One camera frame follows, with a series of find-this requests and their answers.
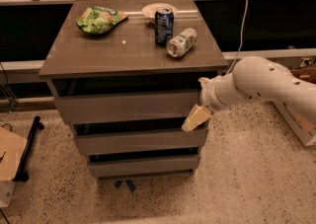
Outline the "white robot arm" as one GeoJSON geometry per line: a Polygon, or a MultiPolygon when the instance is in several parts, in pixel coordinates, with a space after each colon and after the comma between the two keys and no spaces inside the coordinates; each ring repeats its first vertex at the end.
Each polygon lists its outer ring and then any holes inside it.
{"type": "Polygon", "coordinates": [[[296,78],[286,67],[264,57],[240,59],[233,70],[212,79],[200,77],[201,105],[195,105],[182,129],[193,131],[216,113],[236,104],[273,101],[316,123],[316,85],[296,78]]]}

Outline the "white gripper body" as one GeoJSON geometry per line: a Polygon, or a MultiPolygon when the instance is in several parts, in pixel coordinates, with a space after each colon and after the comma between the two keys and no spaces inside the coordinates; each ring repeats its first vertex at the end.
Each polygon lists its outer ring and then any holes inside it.
{"type": "Polygon", "coordinates": [[[211,112],[221,112],[230,108],[230,105],[224,103],[220,98],[225,91],[228,90],[230,78],[224,76],[216,76],[212,79],[200,77],[198,79],[201,91],[201,104],[211,112]]]}

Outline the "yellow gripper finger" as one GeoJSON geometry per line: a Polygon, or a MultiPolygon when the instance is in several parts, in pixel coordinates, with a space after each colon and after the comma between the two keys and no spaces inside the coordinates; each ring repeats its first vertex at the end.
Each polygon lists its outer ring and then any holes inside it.
{"type": "Polygon", "coordinates": [[[185,119],[182,129],[185,132],[193,131],[199,125],[205,123],[212,116],[212,112],[205,106],[194,105],[185,119]]]}

